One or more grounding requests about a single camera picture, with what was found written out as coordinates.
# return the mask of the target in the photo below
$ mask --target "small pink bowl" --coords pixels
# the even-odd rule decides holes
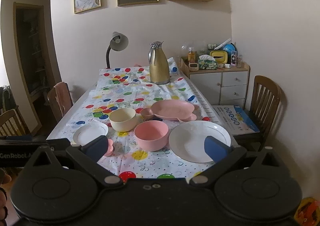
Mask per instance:
[[[167,124],[159,120],[143,122],[134,129],[138,145],[146,151],[162,149],[168,143],[168,132]]]
[[[144,119],[151,119],[153,118],[155,115],[153,114],[153,112],[151,111],[151,108],[144,108],[140,111],[141,116]]]
[[[108,151],[104,154],[105,157],[112,156],[113,150],[114,150],[112,139],[108,139],[108,144],[109,144],[109,147],[108,147]]]

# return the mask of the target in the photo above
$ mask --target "desk lamp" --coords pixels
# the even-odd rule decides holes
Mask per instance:
[[[106,61],[107,61],[108,69],[110,69],[110,61],[109,61],[110,50],[112,49],[113,51],[122,51],[128,46],[128,43],[129,43],[129,40],[125,35],[118,32],[112,33],[112,39],[110,41],[110,45],[106,53]]]

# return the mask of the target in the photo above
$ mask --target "white plate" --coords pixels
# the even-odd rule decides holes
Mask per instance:
[[[209,121],[189,121],[175,127],[169,135],[171,150],[180,158],[193,163],[213,161],[204,151],[204,140],[213,136],[231,146],[229,133],[220,125]]]
[[[97,121],[92,122],[79,128],[73,134],[73,141],[76,144],[84,146],[99,136],[106,136],[108,131],[109,128],[106,124]]]

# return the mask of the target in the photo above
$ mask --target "cabinet drawer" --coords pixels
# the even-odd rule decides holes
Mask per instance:
[[[246,89],[247,85],[222,87],[220,101],[243,99]]]
[[[224,100],[220,101],[219,105],[238,105],[241,108],[243,108],[244,99],[236,99],[236,100]]]
[[[224,72],[222,74],[222,87],[247,84],[248,72]]]

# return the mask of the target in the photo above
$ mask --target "thermos lid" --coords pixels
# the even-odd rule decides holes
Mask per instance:
[[[156,42],[151,43],[150,45],[152,46],[152,48],[161,48],[162,43],[163,42],[156,41]]]

